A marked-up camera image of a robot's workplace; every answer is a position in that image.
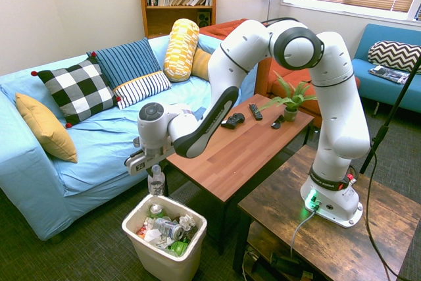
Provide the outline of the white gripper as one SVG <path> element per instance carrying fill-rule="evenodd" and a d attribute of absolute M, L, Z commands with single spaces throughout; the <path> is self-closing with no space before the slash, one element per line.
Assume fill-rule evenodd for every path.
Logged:
<path fill-rule="evenodd" d="M 167 161 L 166 158 L 174 154 L 174 148 L 171 147 L 168 150 L 164 150 L 163 153 L 153 153 L 151 156 L 147 156 L 144 150 L 140 150 L 132 153 L 125 161 L 126 166 L 130 175 L 136 175 L 144 170 L 147 170 L 150 178 L 153 178 L 153 165 L 160 165 L 161 171 L 166 175 Z"/>

